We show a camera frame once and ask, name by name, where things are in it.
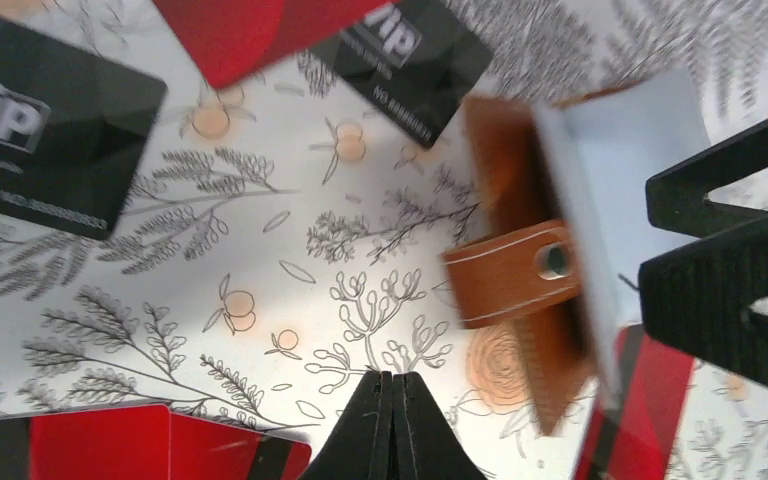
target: table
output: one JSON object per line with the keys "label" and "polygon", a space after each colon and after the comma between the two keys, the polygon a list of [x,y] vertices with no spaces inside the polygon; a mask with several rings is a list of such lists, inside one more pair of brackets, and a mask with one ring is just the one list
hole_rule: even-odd
{"label": "table", "polygon": [[[713,140],[768,116],[768,0],[451,6],[497,52],[480,89],[559,99],[685,65]],[[147,0],[0,13],[169,86],[113,240],[0,217],[0,415],[159,400],[316,452],[367,367],[416,370],[488,478],[570,475],[593,385],[541,437],[510,333],[457,328],[437,255],[483,229],[458,118],[422,151],[305,52],[213,91]],[[717,194],[768,208],[768,171]],[[691,382],[668,478],[768,480],[768,390],[702,364]]]}

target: brown leather wallet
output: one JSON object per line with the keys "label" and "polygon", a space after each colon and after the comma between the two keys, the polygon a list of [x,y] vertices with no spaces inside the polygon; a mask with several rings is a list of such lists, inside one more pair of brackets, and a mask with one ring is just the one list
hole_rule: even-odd
{"label": "brown leather wallet", "polygon": [[511,322],[541,431],[551,434],[596,373],[576,247],[559,218],[528,105],[469,96],[463,108],[492,233],[445,252],[443,263],[465,328]]}

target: floral tablecloth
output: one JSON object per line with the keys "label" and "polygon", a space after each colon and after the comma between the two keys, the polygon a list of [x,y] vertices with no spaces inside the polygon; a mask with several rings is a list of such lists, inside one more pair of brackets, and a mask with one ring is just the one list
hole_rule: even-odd
{"label": "floral tablecloth", "polygon": [[[482,90],[685,65],[713,140],[768,116],[768,0],[450,4],[496,51]],[[148,399],[316,452],[359,375],[416,370],[488,478],[570,475],[594,386],[542,437],[511,333],[457,325],[437,255],[483,229],[457,118],[423,151],[306,52],[213,91],[147,0],[0,13],[169,86],[112,240],[0,217],[0,415]],[[768,171],[718,194],[768,209]],[[698,365],[668,476],[768,480],[768,390]]]}

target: card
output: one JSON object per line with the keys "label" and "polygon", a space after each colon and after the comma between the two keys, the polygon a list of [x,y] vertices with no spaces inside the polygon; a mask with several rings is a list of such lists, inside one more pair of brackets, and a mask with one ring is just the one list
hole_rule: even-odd
{"label": "card", "polygon": [[0,419],[0,480],[169,479],[164,405]]}
{"label": "card", "polygon": [[437,0],[384,4],[310,50],[426,148],[493,58]]}
{"label": "card", "polygon": [[617,339],[619,406],[593,407],[575,480],[662,480],[694,358],[649,338],[642,325]]}
{"label": "card", "polygon": [[172,480],[295,480],[310,445],[172,414]]}
{"label": "card", "polygon": [[207,83],[217,89],[334,34],[384,3],[383,0],[153,1]]}
{"label": "card", "polygon": [[0,18],[0,213],[109,237],[165,93]]}

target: white tablecloth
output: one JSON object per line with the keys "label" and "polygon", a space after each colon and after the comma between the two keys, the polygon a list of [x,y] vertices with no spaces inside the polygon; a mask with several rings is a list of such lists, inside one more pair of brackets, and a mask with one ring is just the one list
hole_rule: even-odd
{"label": "white tablecloth", "polygon": [[[483,90],[686,65],[713,140],[768,116],[768,0],[452,4],[496,51]],[[0,12],[169,87],[114,240],[0,217],[0,415],[160,400],[315,453],[367,367],[416,370],[489,478],[570,475],[593,386],[542,437],[511,334],[458,328],[437,255],[483,228],[458,118],[421,151],[307,53],[212,91],[146,0]],[[768,208],[768,171],[721,193]],[[768,480],[768,390],[692,384],[669,478]]]}

